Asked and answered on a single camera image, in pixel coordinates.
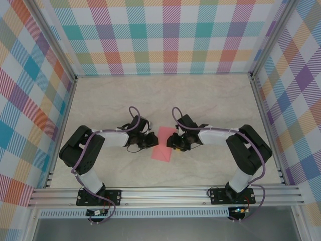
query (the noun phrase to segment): perforated metal strip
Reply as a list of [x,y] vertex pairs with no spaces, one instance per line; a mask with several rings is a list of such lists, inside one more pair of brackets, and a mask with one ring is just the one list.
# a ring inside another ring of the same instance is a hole
[[[113,218],[228,217],[227,207],[119,208]],[[43,209],[40,218],[88,218],[86,209]]]

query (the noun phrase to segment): black mounting plate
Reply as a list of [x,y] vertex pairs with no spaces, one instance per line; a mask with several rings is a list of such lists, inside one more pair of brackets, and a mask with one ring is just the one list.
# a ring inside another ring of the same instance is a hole
[[244,189],[243,193],[235,200],[232,201],[229,199],[229,197],[225,194],[225,188],[211,188],[208,191],[209,196],[211,197],[211,204],[217,205],[217,204],[254,204],[255,196],[252,188],[246,188]]
[[[86,190],[80,189],[78,191],[78,198],[76,201],[76,206],[101,206],[98,203],[98,198],[92,198],[93,196],[89,194]],[[120,205],[121,200],[121,190],[105,190],[105,197],[110,199],[115,203],[116,206]]]

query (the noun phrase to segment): pink envelope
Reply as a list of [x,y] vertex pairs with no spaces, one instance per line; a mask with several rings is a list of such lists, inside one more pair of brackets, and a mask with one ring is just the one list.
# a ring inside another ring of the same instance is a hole
[[171,127],[160,127],[158,130],[158,146],[155,146],[151,158],[163,162],[170,162],[172,148],[166,146],[167,139],[177,130]]

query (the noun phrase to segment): marble floor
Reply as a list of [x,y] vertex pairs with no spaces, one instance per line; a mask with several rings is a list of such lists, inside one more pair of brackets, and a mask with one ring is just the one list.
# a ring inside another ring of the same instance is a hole
[[[156,135],[159,126],[175,127],[171,110],[178,106],[198,125],[239,128],[250,124],[267,141],[247,75],[154,75],[79,79],[63,144],[80,125],[100,130],[131,122],[131,105],[153,122]],[[107,187],[137,187],[225,184],[237,167],[229,149],[219,146],[173,151],[169,163],[151,159],[151,154],[152,148],[138,153],[124,147],[106,148],[94,168]],[[265,177],[257,183],[279,182],[271,158]],[[60,159],[51,187],[79,187]]]

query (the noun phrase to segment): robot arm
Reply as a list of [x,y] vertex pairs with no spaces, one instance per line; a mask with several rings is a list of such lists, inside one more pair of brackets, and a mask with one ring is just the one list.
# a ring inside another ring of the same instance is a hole
[[[191,149],[191,144],[199,145],[221,145],[230,149],[235,162],[238,166],[232,179],[226,184],[226,196],[231,200],[238,198],[247,188],[249,181],[253,178],[256,171],[262,166],[262,163],[254,151],[253,147],[247,147],[247,141],[240,135],[233,132],[211,130],[212,126],[202,124],[197,126],[195,122],[186,114],[178,122],[190,128],[207,128],[206,130],[188,130],[176,125],[178,133],[169,137],[167,146],[187,151]],[[264,162],[272,156],[272,151],[259,134],[250,125],[244,125],[240,129],[233,129],[241,132],[259,150]]]
[[[130,124],[123,125],[116,130],[129,130],[138,121],[136,115]],[[97,176],[93,166],[101,148],[104,147],[128,147],[137,144],[140,149],[146,149],[158,145],[158,138],[151,130],[151,123],[140,117],[138,126],[129,132],[101,132],[95,134],[88,144],[85,155],[75,169],[82,184],[91,192],[105,196],[105,185]],[[74,167],[77,163],[89,136],[96,130],[87,126],[80,126],[67,143],[60,150],[59,157],[68,167]]]

